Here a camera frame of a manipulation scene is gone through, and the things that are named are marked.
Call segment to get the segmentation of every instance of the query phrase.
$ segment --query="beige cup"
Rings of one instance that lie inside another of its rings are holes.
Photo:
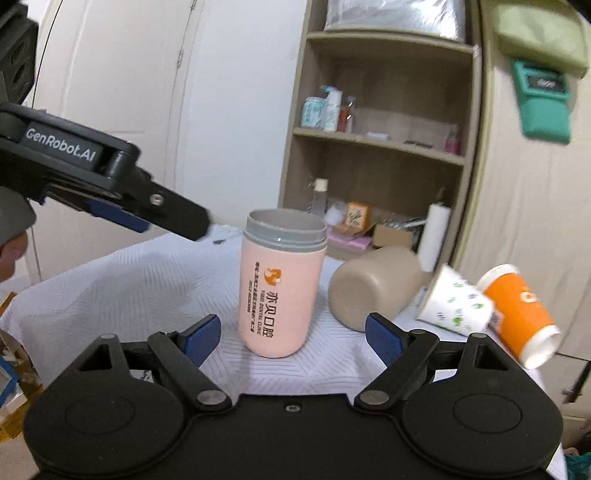
[[[421,264],[408,248],[384,247],[341,265],[329,286],[329,306],[344,325],[365,331],[372,312],[395,317],[418,293]]]

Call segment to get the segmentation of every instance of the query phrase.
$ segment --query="white paper cup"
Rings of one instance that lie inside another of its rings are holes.
[[[494,309],[490,298],[449,265],[442,265],[419,307],[417,318],[468,336],[487,329]]]

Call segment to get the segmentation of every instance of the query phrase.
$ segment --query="white tablecloth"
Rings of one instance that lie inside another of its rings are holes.
[[[199,242],[168,234],[120,250],[25,290],[0,317],[0,329],[22,343],[45,385],[103,333],[124,342],[146,340],[154,332],[184,330],[209,313],[222,321],[222,341],[201,368],[234,400],[240,393],[344,392],[352,398],[384,370],[365,335],[330,314],[328,285],[341,262],[329,257],[304,348],[284,359],[247,350],[236,319],[240,244],[238,230],[214,226]],[[415,320],[416,309],[413,302],[395,323],[431,330],[442,340],[466,340]],[[541,384],[537,371],[528,373]],[[451,374],[438,372],[436,379]],[[566,480],[564,458],[555,458],[553,473]]]

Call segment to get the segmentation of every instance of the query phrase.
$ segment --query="green pouch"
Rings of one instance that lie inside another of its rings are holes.
[[[559,0],[500,0],[493,5],[493,28],[503,53],[578,78],[586,75],[585,31],[570,5]]]

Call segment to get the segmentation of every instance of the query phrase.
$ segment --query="pink bottle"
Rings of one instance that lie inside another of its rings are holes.
[[[274,209],[248,216],[238,323],[250,350],[279,358],[304,345],[326,245],[326,225],[316,215]]]

